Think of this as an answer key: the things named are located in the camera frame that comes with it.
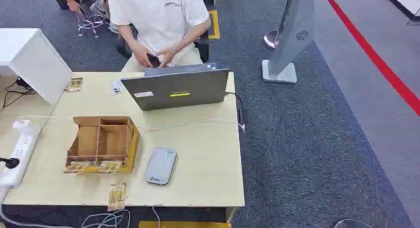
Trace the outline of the person's right hand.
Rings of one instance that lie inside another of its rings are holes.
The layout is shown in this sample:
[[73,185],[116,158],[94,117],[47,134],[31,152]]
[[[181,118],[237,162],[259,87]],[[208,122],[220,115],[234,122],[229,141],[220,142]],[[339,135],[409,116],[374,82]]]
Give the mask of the person's right hand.
[[140,65],[144,67],[153,67],[148,57],[148,54],[150,52],[148,51],[147,48],[145,48],[142,45],[137,44],[133,47],[132,51],[134,53],[136,60],[138,61]]

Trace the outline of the person's left hand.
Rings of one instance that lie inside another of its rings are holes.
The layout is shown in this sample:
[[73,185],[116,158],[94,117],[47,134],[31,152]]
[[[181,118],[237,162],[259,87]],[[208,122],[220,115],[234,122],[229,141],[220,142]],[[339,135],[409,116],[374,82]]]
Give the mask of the person's left hand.
[[166,67],[168,63],[172,62],[175,55],[179,52],[177,46],[171,46],[166,49],[163,49],[157,53],[158,56],[161,56],[159,67]]

